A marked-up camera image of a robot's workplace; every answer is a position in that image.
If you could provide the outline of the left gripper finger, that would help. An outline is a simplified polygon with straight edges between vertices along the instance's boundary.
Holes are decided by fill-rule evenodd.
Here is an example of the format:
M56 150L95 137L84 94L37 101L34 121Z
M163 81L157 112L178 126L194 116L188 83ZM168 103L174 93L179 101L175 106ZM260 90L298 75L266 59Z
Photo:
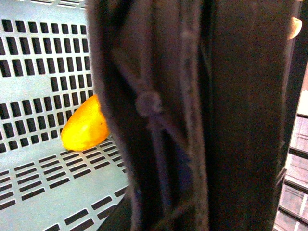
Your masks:
M273 229L286 173L293 0L216 0L211 52L210 229Z

